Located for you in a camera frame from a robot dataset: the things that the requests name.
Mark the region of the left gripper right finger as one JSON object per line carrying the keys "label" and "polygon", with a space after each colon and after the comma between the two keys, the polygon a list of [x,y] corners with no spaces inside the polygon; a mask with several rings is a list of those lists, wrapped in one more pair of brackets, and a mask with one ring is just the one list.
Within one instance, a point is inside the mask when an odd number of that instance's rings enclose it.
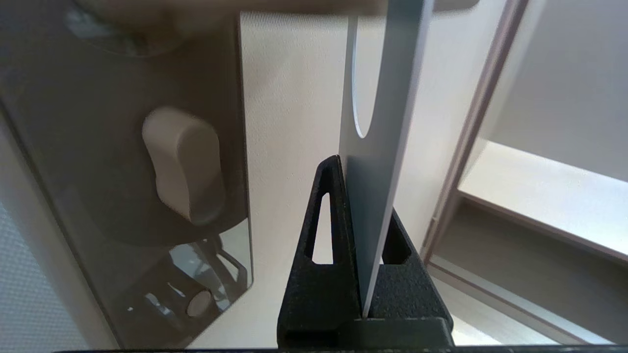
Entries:
{"label": "left gripper right finger", "polygon": [[397,212],[393,212],[366,322],[377,349],[453,347],[453,319]]}

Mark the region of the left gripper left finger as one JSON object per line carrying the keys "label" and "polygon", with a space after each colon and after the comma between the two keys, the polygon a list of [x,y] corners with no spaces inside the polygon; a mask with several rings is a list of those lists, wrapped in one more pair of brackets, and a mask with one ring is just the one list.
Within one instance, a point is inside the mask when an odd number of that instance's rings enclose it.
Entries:
{"label": "left gripper left finger", "polygon": [[[330,198],[332,264],[313,252],[324,195]],[[277,319],[280,349],[333,349],[338,330],[362,314],[350,206],[338,155],[319,163]]]}

